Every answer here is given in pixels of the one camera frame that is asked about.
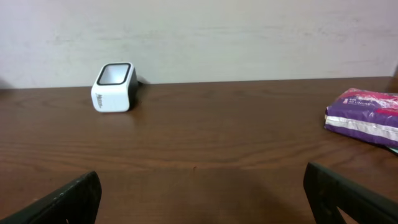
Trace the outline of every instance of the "white and black device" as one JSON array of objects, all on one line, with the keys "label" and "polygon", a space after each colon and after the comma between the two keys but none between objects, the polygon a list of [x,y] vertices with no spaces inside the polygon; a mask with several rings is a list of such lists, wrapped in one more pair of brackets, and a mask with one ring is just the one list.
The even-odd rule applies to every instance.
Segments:
[{"label": "white and black device", "polygon": [[91,88],[94,108],[99,112],[127,111],[133,106],[137,88],[137,75],[132,63],[104,65]]}]

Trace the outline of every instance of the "white stripe on package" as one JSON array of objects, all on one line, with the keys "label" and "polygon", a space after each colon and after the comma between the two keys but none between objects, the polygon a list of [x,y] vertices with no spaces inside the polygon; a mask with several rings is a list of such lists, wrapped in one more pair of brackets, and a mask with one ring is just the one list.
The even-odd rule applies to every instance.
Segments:
[{"label": "white stripe on package", "polygon": [[337,116],[325,116],[325,124],[336,127],[347,128],[351,130],[361,131],[366,134],[388,138],[398,141],[398,128],[370,123],[366,121],[358,121],[355,119],[342,118]]}]

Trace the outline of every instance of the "brown wooden tabletop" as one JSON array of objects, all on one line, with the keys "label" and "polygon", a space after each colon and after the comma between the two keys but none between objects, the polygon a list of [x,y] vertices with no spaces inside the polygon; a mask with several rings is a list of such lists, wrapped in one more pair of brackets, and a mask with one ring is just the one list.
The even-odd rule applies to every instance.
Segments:
[{"label": "brown wooden tabletop", "polygon": [[0,218],[97,171],[96,223],[315,223],[308,161],[398,201],[398,158],[323,129],[350,87],[391,78],[149,85],[127,113],[90,88],[0,91]]}]

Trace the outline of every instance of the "purple plastic bag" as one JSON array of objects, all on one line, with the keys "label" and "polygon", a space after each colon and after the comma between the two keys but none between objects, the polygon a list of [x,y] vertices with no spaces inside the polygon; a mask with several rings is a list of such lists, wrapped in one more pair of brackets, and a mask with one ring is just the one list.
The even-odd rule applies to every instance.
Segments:
[{"label": "purple plastic bag", "polygon": [[326,108],[325,128],[398,147],[398,95],[350,88]]}]

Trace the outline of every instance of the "white wall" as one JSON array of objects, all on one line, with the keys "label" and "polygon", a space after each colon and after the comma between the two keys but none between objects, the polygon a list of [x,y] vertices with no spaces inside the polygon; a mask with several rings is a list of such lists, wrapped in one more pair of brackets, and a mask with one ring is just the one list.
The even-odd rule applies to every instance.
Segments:
[{"label": "white wall", "polygon": [[0,0],[0,80],[91,85],[392,75],[396,0]]}]

